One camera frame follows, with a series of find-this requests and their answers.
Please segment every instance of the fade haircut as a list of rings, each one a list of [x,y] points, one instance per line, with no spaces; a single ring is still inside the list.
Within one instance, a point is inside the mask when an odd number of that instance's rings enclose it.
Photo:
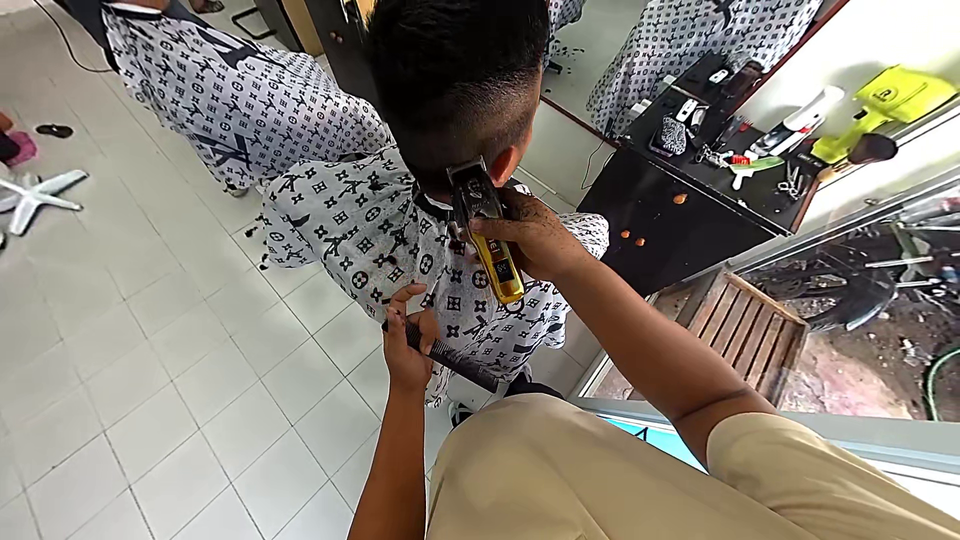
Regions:
[[[519,144],[540,97],[545,0],[378,0],[366,43],[380,112],[421,186]]]

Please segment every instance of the wrist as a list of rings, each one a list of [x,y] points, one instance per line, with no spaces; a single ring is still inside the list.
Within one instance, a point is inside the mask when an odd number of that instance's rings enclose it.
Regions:
[[[557,288],[564,289],[565,287],[575,285],[576,282],[579,282],[583,279],[583,276],[589,275],[591,272],[595,271],[597,264],[603,264],[596,258],[583,250],[583,255],[573,259],[573,261],[565,266],[553,280],[553,283],[557,285]]]
[[[387,402],[391,401],[404,404],[418,403],[423,406],[423,388],[391,384],[387,391]]]

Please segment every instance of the black comb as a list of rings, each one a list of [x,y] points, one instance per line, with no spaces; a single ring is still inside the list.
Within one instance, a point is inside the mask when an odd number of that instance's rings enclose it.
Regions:
[[[387,331],[387,321],[383,322],[381,328],[383,331]],[[420,329],[413,323],[407,323],[406,333],[407,345],[419,351]],[[427,357],[484,390],[492,394],[496,393],[497,379],[492,373],[475,360],[465,357],[460,351],[443,343],[443,341],[435,339]]]

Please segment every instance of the wooden crate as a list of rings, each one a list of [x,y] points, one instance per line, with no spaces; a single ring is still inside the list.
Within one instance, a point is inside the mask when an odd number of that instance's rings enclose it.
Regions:
[[[809,330],[804,319],[726,270],[692,285],[677,322],[709,344],[773,405]]]

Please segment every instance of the white bottle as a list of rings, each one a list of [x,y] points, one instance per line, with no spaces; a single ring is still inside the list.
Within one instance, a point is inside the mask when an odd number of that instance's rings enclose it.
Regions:
[[[761,157],[775,156],[776,154],[773,154],[772,151],[778,148],[778,146],[782,152],[782,149],[785,148],[780,145],[782,142],[794,133],[819,123],[824,115],[827,114],[827,111],[843,99],[844,94],[844,89],[839,86],[825,87],[810,103],[807,103],[801,107],[800,110],[783,118],[783,121],[777,124],[774,129],[757,139],[756,142],[750,146],[750,149]]]

